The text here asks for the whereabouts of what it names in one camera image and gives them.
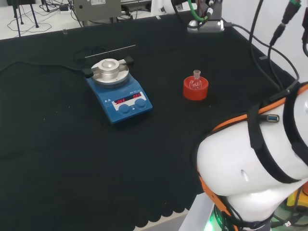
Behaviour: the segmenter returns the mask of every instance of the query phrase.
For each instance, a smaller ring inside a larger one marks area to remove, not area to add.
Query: metal rod
[[[123,47],[123,48],[119,48],[119,49],[115,49],[115,50],[112,50],[112,51],[107,51],[107,52],[103,52],[103,53],[99,53],[99,54],[90,55],[90,56],[87,56],[85,58],[87,59],[87,58],[94,57],[94,56],[97,56],[97,55],[107,54],[107,53],[110,53],[110,52],[113,52],[113,51],[119,51],[119,50],[122,50],[122,49],[134,47],[134,46],[136,46],[136,45],[132,45],[132,46],[128,46],[128,47]]]

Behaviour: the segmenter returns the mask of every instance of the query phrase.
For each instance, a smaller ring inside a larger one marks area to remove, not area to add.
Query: green cable
[[[194,11],[192,0],[188,0],[188,5],[189,5],[189,8],[191,9],[192,15],[195,18],[195,20],[200,21],[200,22],[204,22],[207,20],[207,16],[205,16],[204,18],[200,18],[197,15],[196,11]]]

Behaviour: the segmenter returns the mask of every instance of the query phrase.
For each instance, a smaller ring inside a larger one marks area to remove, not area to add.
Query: cable connector
[[[302,37],[303,43],[307,42],[307,38],[308,38],[308,7],[306,7],[305,9],[305,15],[304,15],[304,19],[303,19],[303,28],[304,28],[304,34]]]
[[[294,15],[298,12],[299,8],[301,7],[300,0],[290,0],[287,7],[285,8],[282,23],[288,24],[289,21],[294,17]]]
[[[270,122],[270,123],[278,123],[280,118],[279,115],[260,115],[260,120],[264,122]]]
[[[272,47],[276,43],[277,39],[283,34],[285,29],[285,24],[280,23],[279,26],[276,28],[273,37],[271,38],[271,41],[269,45]]]
[[[212,8],[208,8],[207,9],[207,12],[206,12],[206,15],[207,15],[207,19],[209,20],[211,18],[213,14],[213,9]]]

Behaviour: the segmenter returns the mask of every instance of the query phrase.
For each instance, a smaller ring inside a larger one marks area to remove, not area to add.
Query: orange strap
[[[308,90],[308,84],[302,86],[299,89],[298,94],[301,94],[306,90]],[[274,102],[274,103],[272,103],[272,104],[270,104],[266,107],[263,107],[259,110],[259,114],[262,114],[262,113],[268,112],[268,111],[270,111],[274,108],[277,108],[277,107],[283,105],[284,102],[285,102],[285,98],[278,100],[278,101],[276,101],[276,102]],[[236,118],[229,119],[229,120],[219,124],[218,126],[216,126],[213,129],[213,131],[215,131],[219,128],[222,128],[226,125],[233,124],[235,122],[244,120],[244,119],[247,119],[247,114],[238,116]],[[204,192],[211,198],[211,200],[215,203],[215,205],[218,207],[218,209],[220,211],[225,211],[229,216],[231,216],[231,213],[228,211],[227,207],[223,204],[223,202],[219,199],[219,197],[212,190],[210,190],[210,188],[205,184],[205,182],[203,181],[203,179],[201,177],[199,177],[199,178],[200,178],[201,185],[202,185]]]

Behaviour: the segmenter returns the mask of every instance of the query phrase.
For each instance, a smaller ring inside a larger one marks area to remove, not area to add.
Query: black table surface
[[[236,30],[190,34],[173,15],[2,40],[0,69],[16,60],[91,67],[128,54],[153,110],[114,126],[78,73],[26,64],[0,73],[1,231],[131,231],[189,209],[202,192],[190,161],[200,135],[276,93]],[[201,102],[182,95],[195,69],[209,81]]]

